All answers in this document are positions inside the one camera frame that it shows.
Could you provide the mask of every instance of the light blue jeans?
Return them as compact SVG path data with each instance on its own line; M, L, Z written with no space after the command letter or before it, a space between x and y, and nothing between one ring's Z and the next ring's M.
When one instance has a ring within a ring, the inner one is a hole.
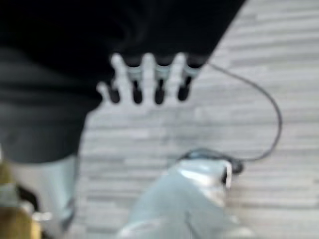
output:
M181 161L135 204L117 239L256 239L225 214L225 161Z

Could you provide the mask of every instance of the black jacket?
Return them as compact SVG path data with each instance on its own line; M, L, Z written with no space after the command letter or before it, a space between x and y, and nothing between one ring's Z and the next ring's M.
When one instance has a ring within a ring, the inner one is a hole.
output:
M4 151L36 161L30 135L49 161L74 151L87 113L102 100L97 83L113 77L110 54L210 54L244 1L1 0ZM25 145L23 155L13 150Z

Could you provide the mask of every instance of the floor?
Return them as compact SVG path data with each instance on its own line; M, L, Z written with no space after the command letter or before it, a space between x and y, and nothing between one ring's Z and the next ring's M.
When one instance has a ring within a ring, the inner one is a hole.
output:
M136 106L122 61L113 60L123 100L118 106L106 100L87 123L71 230L77 239L110 238L141 192L185 151L206 146L251 157L276 134L270 103L208 65L189 101L180 104L178 55L165 105L153 103L149 80L146 100ZM246 164L233 182L227 211L261 238L319 238L319 1L249 0L210 61L260 84L284 116L276 152ZM146 79L153 77L152 67L147 55Z

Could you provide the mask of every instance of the wire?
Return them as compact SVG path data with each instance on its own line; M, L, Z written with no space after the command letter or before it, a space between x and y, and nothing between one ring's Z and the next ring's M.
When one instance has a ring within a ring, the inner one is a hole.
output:
M269 149L264 151L261 155L259 155L257 157L252 157L252 158L239 158L239 157L234 157L234 156L231 156L231 155L228 155L228 154L225 154L225 153L222 153L222 152L218 152L218 151L215 151L215 150L210 150L210 151L212 153L215 153L215 154L218 155L218 156L215 156L215 157L221 157L221 158L224 158L224 159L227 159L227 160L240 160L240 161L246 161L246 162L261 160L261 159L264 159L264 158L268 157L269 155L271 155L274 152L275 148L277 147L278 142L279 142L279 140L281 138L281 135L282 135L282 131L283 131L283 116L282 116L281 110L280 110L276 100L271 96L270 93L268 93L265 89L263 89L258 84L252 82L251 80L249 80L247 78L244 78L242 76L239 76L239 75L237 75L235 73L232 73L232 72L230 72L230 71L228 71L228 70L226 70L226 69L224 69L224 68L222 68L220 66L217 66L217 65L215 65L213 63L208 63L208 65L211 66L216 71L221 72L224 75L230 76L231 78L236 79L238 81L244 82L245 84L250 85L252 88L254 88L257 91L259 91L262 95L264 95L270 101L270 103L274 107L274 110L275 110L276 115L277 115L277 134L276 134L276 136L274 138L273 143L269 147Z

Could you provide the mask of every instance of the yellow object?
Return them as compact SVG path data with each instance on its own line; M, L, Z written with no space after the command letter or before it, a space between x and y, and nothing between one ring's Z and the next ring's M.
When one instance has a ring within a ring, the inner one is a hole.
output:
M13 183L5 164L0 164L1 186ZM0 207L0 239L41 239L41 228L18 208Z

